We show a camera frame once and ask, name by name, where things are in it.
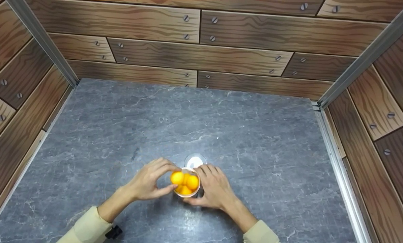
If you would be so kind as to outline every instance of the gray marble surface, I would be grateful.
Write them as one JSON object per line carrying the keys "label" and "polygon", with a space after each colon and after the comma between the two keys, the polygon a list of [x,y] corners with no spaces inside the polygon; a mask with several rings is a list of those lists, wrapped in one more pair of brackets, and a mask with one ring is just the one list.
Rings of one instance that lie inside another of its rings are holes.
{"label": "gray marble surface", "polygon": [[[0,242],[55,242],[145,163],[195,152],[281,242],[355,242],[308,99],[105,80],[82,80],[70,98],[0,216]],[[116,223],[115,242],[242,242],[227,215],[172,194]]]}

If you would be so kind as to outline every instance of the sleeve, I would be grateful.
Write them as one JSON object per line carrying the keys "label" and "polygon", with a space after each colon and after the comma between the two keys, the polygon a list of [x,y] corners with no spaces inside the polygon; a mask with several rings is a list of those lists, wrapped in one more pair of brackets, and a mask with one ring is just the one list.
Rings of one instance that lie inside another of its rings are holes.
{"label": "sleeve", "polygon": [[57,243],[102,243],[111,229],[112,224],[91,207]]}
{"label": "sleeve", "polygon": [[259,220],[243,235],[243,243],[280,243],[280,239],[266,223]]}

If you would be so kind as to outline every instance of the hand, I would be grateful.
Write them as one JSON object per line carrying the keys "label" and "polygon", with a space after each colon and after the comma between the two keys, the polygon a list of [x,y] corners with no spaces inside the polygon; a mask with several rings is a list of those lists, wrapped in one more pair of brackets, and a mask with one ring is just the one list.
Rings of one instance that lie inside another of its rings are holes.
{"label": "hand", "polygon": [[185,198],[184,202],[193,206],[203,206],[212,209],[226,210],[227,205],[233,204],[238,198],[231,189],[224,172],[217,166],[204,164],[195,168],[204,189],[201,198]]}

